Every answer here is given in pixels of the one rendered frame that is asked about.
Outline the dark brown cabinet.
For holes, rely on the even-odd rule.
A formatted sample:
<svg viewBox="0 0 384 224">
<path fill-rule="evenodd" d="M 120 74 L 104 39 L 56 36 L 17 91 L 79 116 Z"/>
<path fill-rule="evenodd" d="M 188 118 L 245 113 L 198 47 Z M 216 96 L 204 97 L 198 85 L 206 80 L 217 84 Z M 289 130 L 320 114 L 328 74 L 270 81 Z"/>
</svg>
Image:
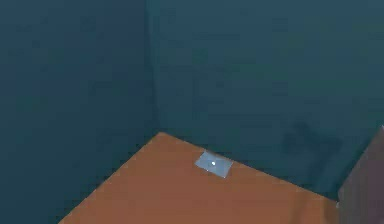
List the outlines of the dark brown cabinet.
<svg viewBox="0 0 384 224">
<path fill-rule="evenodd" d="M 384 125 L 339 189 L 339 224 L 384 224 Z"/>
</svg>

